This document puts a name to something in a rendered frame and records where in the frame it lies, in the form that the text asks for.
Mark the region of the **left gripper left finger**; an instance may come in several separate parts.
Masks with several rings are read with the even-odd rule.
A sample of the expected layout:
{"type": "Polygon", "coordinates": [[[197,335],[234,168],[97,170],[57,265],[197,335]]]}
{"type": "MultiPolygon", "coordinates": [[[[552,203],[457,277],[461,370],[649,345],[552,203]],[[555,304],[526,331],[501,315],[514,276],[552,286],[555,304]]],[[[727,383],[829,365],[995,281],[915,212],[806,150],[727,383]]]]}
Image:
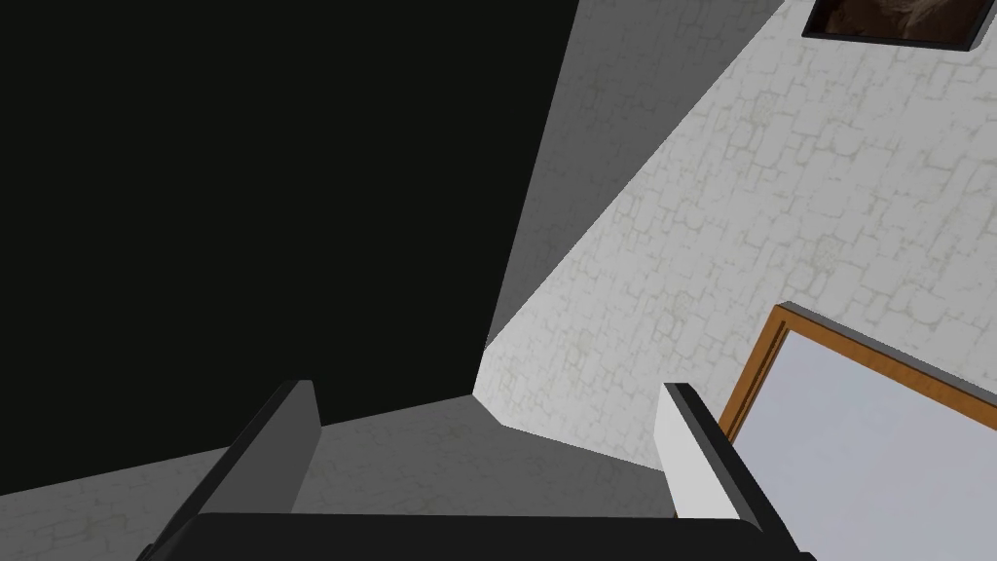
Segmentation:
{"type": "Polygon", "coordinates": [[[313,382],[289,380],[228,446],[180,514],[290,512],[320,435],[313,382]]]}

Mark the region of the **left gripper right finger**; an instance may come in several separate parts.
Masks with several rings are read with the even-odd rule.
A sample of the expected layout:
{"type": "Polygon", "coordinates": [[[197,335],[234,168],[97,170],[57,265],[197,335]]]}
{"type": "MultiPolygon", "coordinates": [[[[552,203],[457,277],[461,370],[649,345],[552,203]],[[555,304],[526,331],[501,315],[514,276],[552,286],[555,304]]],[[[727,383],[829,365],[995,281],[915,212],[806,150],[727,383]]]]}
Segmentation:
{"type": "Polygon", "coordinates": [[[677,383],[661,387],[653,439],[679,518],[739,519],[758,525],[677,383]]]}

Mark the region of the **wood-framed window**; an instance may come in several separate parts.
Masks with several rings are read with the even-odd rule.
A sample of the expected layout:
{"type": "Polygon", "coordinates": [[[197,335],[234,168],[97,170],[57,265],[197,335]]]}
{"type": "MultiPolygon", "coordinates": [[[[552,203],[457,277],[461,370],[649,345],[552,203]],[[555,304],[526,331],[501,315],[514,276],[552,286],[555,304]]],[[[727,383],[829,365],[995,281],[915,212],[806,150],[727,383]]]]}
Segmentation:
{"type": "Polygon", "coordinates": [[[817,561],[997,561],[997,394],[785,302],[720,428],[817,561]]]}

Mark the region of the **dark framed wall picture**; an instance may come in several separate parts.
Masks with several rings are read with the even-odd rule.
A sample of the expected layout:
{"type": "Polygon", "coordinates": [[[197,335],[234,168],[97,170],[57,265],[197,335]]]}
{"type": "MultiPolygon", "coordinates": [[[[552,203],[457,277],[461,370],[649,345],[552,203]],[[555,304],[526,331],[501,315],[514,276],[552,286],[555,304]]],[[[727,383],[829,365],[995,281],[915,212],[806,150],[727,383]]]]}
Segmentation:
{"type": "Polygon", "coordinates": [[[997,0],[816,0],[801,36],[968,52],[997,16],[997,0]]]}

